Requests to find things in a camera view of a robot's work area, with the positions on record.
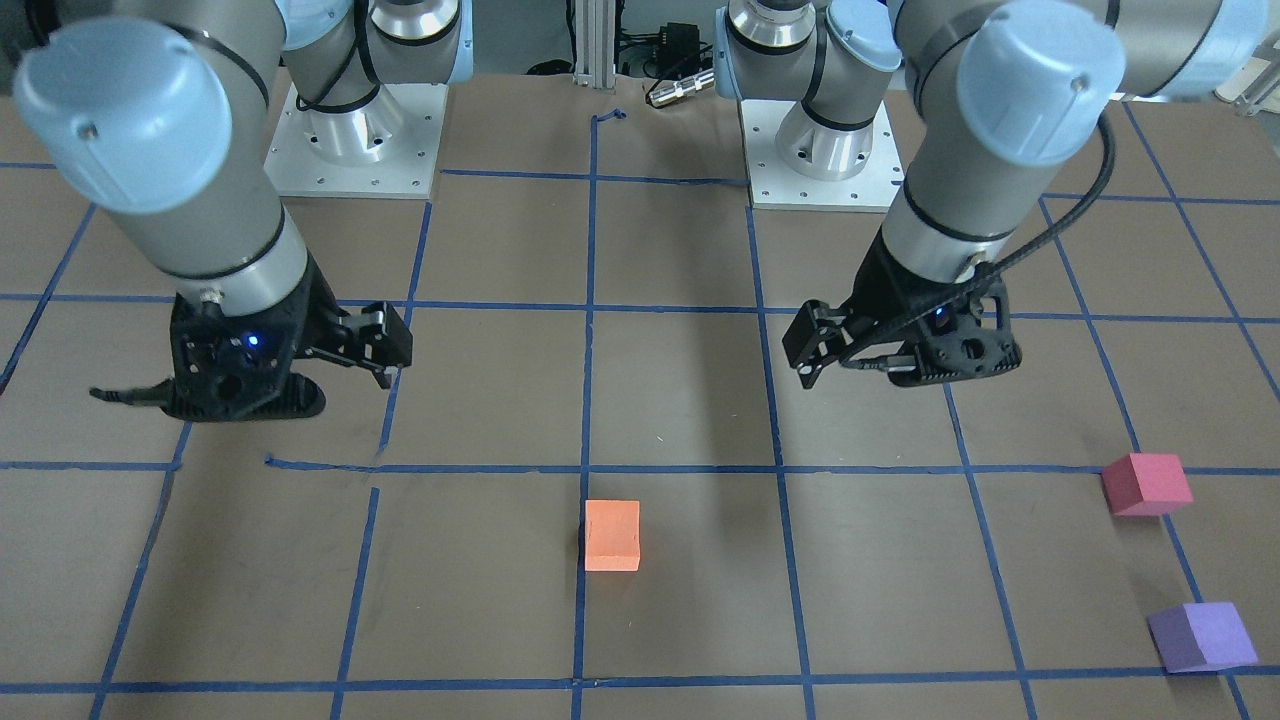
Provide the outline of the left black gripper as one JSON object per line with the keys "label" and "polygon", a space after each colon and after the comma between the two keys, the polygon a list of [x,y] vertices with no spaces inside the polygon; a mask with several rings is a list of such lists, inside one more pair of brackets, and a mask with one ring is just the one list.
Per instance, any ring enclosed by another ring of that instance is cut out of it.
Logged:
{"label": "left black gripper", "polygon": [[973,281],[937,283],[901,265],[881,236],[855,277],[850,311],[805,301],[782,346],[804,389],[833,364],[918,387],[1000,375],[1023,360],[995,264],[980,263]]}

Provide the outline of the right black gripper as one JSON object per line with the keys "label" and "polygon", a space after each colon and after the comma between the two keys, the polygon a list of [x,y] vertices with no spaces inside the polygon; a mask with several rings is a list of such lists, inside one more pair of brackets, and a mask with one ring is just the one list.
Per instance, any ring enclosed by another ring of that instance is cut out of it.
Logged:
{"label": "right black gripper", "polygon": [[298,355],[369,372],[390,389],[412,364],[413,336],[401,314],[379,301],[352,314],[314,306],[324,286],[310,258],[300,283],[280,302],[243,316],[216,304],[175,297],[170,315],[174,366],[168,413],[186,421],[294,420],[319,415],[319,384],[292,372]]}

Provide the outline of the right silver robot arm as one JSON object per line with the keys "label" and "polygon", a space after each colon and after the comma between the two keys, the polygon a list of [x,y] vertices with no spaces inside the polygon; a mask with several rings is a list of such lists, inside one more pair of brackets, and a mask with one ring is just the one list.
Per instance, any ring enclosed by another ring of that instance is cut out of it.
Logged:
{"label": "right silver robot arm", "polygon": [[468,1],[5,1],[3,92],[64,179],[175,287],[173,375],[91,389],[186,421],[319,415],[319,359],[389,388],[413,337],[332,292],[259,156],[279,67],[314,156],[422,161],[397,85],[474,72]]}

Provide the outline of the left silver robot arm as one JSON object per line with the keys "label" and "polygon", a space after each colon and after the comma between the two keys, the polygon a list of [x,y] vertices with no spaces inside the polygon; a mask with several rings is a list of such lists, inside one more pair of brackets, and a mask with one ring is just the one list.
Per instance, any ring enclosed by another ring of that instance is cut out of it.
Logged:
{"label": "left silver robot arm", "polygon": [[782,345],[805,388],[832,365],[900,387],[1021,364],[1002,255],[1061,168],[1098,135],[1079,219],[1110,182],[1115,94],[1206,94],[1265,36],[1265,1],[730,1],[717,13],[718,92],[797,104],[805,129],[863,141],[902,70],[925,136],[838,306],[797,310]]}

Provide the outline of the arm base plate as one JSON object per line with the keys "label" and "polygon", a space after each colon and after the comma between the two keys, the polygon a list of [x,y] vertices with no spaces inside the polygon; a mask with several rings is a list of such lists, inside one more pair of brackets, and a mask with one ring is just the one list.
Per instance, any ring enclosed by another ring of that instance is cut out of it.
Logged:
{"label": "arm base plate", "polygon": [[886,213],[902,184],[884,104],[860,129],[818,124],[797,102],[739,104],[751,205],[755,209]]}
{"label": "arm base plate", "polygon": [[301,111],[289,88],[264,169],[282,196],[429,199],[449,88],[390,85],[346,114]]}

